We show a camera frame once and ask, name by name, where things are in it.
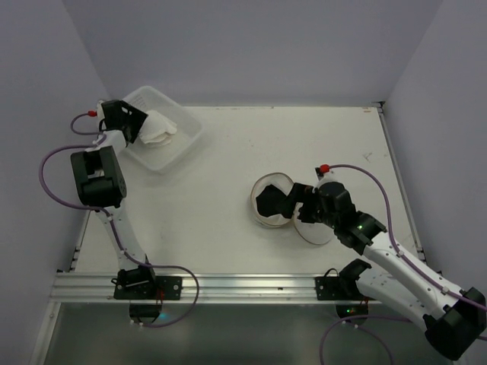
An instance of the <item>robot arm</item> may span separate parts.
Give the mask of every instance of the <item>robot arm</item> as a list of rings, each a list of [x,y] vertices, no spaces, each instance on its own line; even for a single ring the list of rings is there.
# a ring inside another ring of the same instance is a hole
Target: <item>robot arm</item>
[[[430,344],[450,360],[458,360],[485,330],[485,312],[451,294],[481,306],[485,305],[485,297],[475,288],[465,291],[443,278],[402,249],[400,243],[395,242],[397,248],[394,247],[383,224],[369,214],[356,211],[343,184],[328,179],[320,180],[316,187],[295,183],[275,207],[284,217],[291,217],[298,202],[303,203],[299,220],[331,227],[343,245],[389,273],[383,274],[357,259],[337,278],[343,293],[373,297],[403,314],[425,331]],[[442,287],[435,287],[431,281],[441,283]]]
[[[126,257],[129,254],[138,262],[148,263],[127,217],[124,203],[127,190],[117,155],[135,141],[147,114],[121,100],[102,103],[101,108],[107,129],[103,131],[96,147],[72,154],[71,164],[81,203],[95,210],[118,255],[119,272],[113,280],[116,285],[113,297],[120,300],[147,300],[156,298],[159,290],[165,290],[166,299],[177,299],[178,293],[172,293],[170,287],[180,287],[181,278],[156,277],[153,268],[137,265]],[[123,241],[123,252],[114,236],[112,222]]]

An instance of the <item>red connector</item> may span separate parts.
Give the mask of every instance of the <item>red connector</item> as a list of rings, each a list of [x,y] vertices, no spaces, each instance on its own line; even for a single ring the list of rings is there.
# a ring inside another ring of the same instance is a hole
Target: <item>red connector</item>
[[[320,172],[324,175],[325,173],[329,172],[329,165],[321,165]]]

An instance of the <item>white cloth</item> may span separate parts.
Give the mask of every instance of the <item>white cloth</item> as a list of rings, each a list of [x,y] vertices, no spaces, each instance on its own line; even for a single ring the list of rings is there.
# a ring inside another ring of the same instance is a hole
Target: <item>white cloth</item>
[[[148,147],[159,147],[169,144],[172,135],[177,132],[176,124],[156,110],[146,112],[148,117],[144,121],[138,137]]]

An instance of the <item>white tabletop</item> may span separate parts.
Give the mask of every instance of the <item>white tabletop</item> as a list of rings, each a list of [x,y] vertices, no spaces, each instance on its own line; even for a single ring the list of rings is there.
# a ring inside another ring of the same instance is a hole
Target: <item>white tabletop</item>
[[[266,229],[250,216],[249,194],[261,176],[283,172],[314,184],[314,167],[350,163],[371,171],[391,201],[396,238],[414,240],[375,108],[190,107],[206,127],[199,145],[164,175],[122,154],[126,207],[154,264],[183,265],[200,274],[315,274],[340,269],[358,255],[337,239],[303,241],[292,226]],[[356,171],[337,170],[358,210],[386,223],[379,189]],[[117,272],[116,254],[94,214],[76,271]]]

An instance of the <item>white wall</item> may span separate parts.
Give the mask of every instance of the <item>white wall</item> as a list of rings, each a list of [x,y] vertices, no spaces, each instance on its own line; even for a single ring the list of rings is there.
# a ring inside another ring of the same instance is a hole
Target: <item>white wall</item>
[[[445,0],[386,120],[428,261],[487,294],[487,2]],[[487,363],[487,344],[469,351]]]
[[[385,100],[441,0],[64,0],[113,97],[180,103]]]
[[[107,93],[60,0],[2,1],[0,34],[0,363],[18,365],[30,358],[81,223],[43,194],[37,167],[49,150],[86,141],[70,134],[70,118]],[[75,201],[68,154],[47,178]]]

